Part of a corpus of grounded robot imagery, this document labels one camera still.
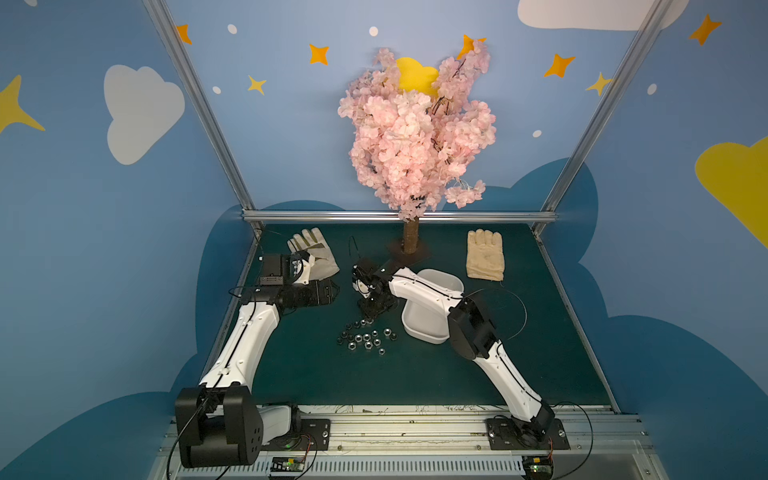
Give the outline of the pink blossom artificial tree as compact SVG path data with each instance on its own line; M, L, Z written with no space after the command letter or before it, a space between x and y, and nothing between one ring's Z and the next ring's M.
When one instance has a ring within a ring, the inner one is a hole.
M476 156L496 141L489 105L470 97L491 56L481 40L461 58L445 59L434 95L401 86L393 52L382 48L375 70L351 82L338 114L351 120L355 139L349 157L358 182L403 221L447 202L463 208L482 199L483 181L464 180Z

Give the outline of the white plastic storage box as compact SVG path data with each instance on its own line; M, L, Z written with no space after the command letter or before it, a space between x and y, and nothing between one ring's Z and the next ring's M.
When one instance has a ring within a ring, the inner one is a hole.
M423 279L442 288L464 292L462 281L449 273L423 269L418 272ZM442 344L449 339L449 327L445 315L439 315L421 304L408 300L401 315L405 331L418 340L431 344Z

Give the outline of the left aluminium frame post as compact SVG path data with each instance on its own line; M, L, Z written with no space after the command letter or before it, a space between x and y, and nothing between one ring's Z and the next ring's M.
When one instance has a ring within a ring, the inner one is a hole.
M215 118L211 105L206 98L202 83L198 78L186 51L185 43L181 40L181 36L176 29L167 3L161 0L145 0L143 1L143 4L166 48L174 68L182 81L185 92L192 102L214 153L216 154L241 206L241 217L245 222L250 224L255 234L260 236L263 230L263 224L261 221L247 220L245 217L246 213L255 210L252 197L231 149L223 135L221 127Z

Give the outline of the green circuit board right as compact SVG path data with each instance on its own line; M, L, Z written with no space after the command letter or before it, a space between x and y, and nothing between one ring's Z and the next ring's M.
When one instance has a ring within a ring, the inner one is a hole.
M525 480L551 480L553 478L553 460L548 456L525 456L522 458Z

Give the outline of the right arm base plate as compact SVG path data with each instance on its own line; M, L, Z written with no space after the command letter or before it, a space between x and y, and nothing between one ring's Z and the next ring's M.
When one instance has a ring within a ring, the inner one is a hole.
M485 420L490 448L494 451L569 450L570 443L563 423L555 418L545 433L512 417L495 415Z

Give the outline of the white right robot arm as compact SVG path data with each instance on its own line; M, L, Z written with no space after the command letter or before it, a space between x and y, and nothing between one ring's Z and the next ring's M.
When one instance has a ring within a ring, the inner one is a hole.
M364 258L352 267L353 288L366 319L376 319L398 298L410 301L447 325L454 351L477 364L504 399L518 431L518 441L535 446L544 441L555 414L524 379L497 335L490 313L477 293L442 287L396 261L378 266Z

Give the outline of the aluminium frame post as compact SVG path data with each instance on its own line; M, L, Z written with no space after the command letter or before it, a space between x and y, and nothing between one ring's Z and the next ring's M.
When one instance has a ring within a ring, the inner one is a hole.
M550 220L537 221L533 224L532 231L537 239L541 238L549 223L556 221L558 206L564 199L565 194L584 165L589 153L597 143L615 109L620 104L635 74L642 66L656 39L663 30L665 18L673 4L674 1L672 0L658 0L651 4L646 17L640 24L638 32L635 34L626 54L615 71L614 79L608 87L608 91L602 95L602 99L599 101L587 128L545 199L540 213L542 215L547 214Z
M167 3L161 0L145 0L143 1L143 4L166 48L174 68L182 81L185 92L192 102L214 153L216 154L241 206L241 217L245 222L250 224L255 234L260 236L263 230L263 224L261 221L247 220L245 217L246 213L255 210L252 197L231 149L223 135L221 127L215 118L211 105L206 98L202 83L198 78L186 51L185 43L181 40L181 36L176 29Z

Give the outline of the green circuit board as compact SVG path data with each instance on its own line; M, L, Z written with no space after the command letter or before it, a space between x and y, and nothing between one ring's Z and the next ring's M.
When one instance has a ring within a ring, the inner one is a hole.
M548 456L525 456L522 458L525 480L551 480L553 478L553 460Z
M304 457L273 457L269 465L270 474L294 474L304 472L306 459Z

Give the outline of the beige knitted glove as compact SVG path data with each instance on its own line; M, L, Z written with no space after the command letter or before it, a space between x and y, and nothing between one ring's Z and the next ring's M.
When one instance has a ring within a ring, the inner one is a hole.
M467 234L467 276L502 282L505 272L503 237L499 232L477 229Z

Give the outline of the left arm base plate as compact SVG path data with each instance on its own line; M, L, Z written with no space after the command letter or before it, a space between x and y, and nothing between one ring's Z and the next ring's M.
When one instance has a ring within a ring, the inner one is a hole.
M299 427L263 445L266 451L327 451L332 422L330 419L302 419Z

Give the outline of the white grey work glove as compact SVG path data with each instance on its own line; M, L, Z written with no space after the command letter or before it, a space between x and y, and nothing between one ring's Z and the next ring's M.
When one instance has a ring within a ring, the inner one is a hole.
M318 227L294 234L287 245L291 252L306 251L314 258L307 277L309 281L325 280L339 272L330 245Z

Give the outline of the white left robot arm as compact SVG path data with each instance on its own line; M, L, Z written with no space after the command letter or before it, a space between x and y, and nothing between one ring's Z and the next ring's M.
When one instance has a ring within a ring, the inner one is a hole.
M304 440L298 409L258 406L252 384L281 317L299 308L329 305L337 295L330 279L254 288L213 366L197 386L182 389L175 400L174 446L183 467L251 465L275 439Z

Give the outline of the right aluminium frame post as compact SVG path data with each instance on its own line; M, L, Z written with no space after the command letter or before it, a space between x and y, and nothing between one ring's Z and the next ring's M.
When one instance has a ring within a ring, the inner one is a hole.
M646 17L640 24L638 32L635 34L626 54L615 71L614 79L608 87L608 91L602 95L602 99L599 101L587 128L545 199L540 213L542 215L547 214L550 220L537 221L533 224L532 231L537 239L541 238L549 223L556 221L558 206L564 199L565 194L584 165L589 153L597 143L615 109L620 104L635 74L642 66L656 39L663 30L665 18L673 4L674 1L672 0L658 0L651 4Z

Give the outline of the green circuit board left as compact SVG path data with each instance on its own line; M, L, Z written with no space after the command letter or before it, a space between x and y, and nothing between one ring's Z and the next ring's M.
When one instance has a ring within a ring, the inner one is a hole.
M304 472L306 459L304 457L273 457L269 465L270 474L294 474Z

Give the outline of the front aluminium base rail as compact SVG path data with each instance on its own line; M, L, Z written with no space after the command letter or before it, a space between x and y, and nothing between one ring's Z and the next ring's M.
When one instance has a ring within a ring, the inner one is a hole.
M248 466L185 468L169 429L151 479L523 479L522 458L548 456L552 479L665 479L642 420L607 407L562 405L556 418L569 450L494 451L485 420L492 405L304 405L305 419L330 419L327 451L263 451ZM300 475L270 474L273 457L304 457Z

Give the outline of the brown tree trunk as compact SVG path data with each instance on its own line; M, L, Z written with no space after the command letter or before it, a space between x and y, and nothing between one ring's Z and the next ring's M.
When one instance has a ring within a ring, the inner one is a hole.
M406 255L413 255L418 250L419 219L414 218L404 222L402 250Z

